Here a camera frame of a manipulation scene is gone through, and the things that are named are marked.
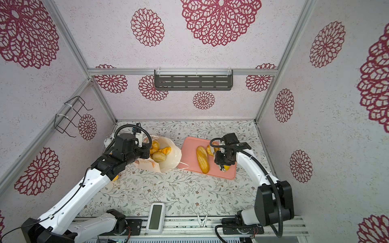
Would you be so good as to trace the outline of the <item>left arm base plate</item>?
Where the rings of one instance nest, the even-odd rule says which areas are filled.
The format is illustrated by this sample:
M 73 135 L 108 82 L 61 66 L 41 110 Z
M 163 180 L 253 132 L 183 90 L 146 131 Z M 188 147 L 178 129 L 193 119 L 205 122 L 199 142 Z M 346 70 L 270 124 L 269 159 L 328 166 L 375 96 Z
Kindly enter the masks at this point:
M 126 219 L 122 236 L 139 236 L 142 229 L 142 219 Z

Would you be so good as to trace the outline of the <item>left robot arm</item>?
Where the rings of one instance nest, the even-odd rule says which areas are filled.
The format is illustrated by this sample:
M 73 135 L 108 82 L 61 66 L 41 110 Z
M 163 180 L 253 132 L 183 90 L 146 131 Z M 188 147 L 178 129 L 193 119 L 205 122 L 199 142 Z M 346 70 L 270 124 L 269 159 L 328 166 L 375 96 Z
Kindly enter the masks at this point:
M 28 243 L 82 243 L 103 233 L 122 235 L 128 224 L 124 214 L 117 210 L 108 210 L 103 215 L 85 221 L 80 225 L 72 222 L 83 207 L 108 185 L 128 164 L 137 159 L 147 159 L 149 149 L 131 148 L 120 152 L 102 154 L 87 169 L 81 181 L 55 206 L 38 219 L 28 218 L 21 227 Z

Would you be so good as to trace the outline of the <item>yellow orange striped fake bread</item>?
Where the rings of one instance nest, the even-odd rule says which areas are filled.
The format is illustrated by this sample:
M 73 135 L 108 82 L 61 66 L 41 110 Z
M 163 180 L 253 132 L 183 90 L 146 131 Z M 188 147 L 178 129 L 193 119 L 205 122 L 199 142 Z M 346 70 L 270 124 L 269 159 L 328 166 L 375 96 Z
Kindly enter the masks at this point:
M 161 152 L 165 155 L 169 155 L 172 151 L 172 148 L 171 147 L 165 147 L 165 148 L 162 148 L 162 149 L 159 149 L 158 152 Z

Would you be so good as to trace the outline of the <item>long baguette fake bread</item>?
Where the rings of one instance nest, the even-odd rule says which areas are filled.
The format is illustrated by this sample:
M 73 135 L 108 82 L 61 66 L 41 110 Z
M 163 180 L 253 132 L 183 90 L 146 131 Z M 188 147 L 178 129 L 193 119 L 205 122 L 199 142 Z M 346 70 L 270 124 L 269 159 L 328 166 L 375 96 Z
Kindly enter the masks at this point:
M 210 171 L 210 165 L 208 162 L 208 153 L 202 146 L 196 148 L 197 160 L 201 171 L 207 174 Z

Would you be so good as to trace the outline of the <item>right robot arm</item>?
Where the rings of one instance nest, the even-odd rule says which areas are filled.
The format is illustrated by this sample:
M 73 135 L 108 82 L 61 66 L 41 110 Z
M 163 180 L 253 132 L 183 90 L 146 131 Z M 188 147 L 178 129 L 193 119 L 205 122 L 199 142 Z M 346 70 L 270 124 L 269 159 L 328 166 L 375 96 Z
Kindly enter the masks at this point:
M 294 218 L 293 194 L 287 181 L 280 181 L 259 162 L 250 146 L 244 143 L 233 145 L 211 145 L 219 150 L 214 152 L 215 163 L 225 166 L 237 164 L 242 167 L 257 187 L 254 206 L 237 213 L 243 225 L 283 228 L 284 221 Z

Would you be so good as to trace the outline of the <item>printed paper bag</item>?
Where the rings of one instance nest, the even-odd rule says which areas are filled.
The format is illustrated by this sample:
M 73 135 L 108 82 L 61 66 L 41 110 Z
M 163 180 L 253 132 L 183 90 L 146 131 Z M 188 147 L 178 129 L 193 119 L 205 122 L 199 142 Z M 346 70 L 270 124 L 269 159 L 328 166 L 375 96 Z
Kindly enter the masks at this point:
M 151 136 L 152 148 L 151 154 L 148 159 L 138 159 L 134 164 L 135 167 L 140 170 L 146 170 L 156 173 L 166 173 L 169 171 L 179 171 L 183 169 L 177 169 L 182 157 L 181 150 L 174 144 L 174 142 L 165 137 Z M 152 159 L 152 155 L 159 149 L 171 147 L 172 151 L 167 155 L 167 159 L 164 162 L 157 163 Z

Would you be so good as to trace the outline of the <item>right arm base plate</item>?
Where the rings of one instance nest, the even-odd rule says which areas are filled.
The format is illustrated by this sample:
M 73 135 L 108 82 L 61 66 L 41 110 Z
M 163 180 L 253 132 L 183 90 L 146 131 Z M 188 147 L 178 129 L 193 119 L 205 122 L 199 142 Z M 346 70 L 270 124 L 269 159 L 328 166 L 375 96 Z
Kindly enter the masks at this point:
M 252 226 L 245 225 L 236 218 L 222 218 L 221 223 L 223 225 L 223 234 L 226 235 L 257 235 L 264 234 L 264 229 L 260 224 Z

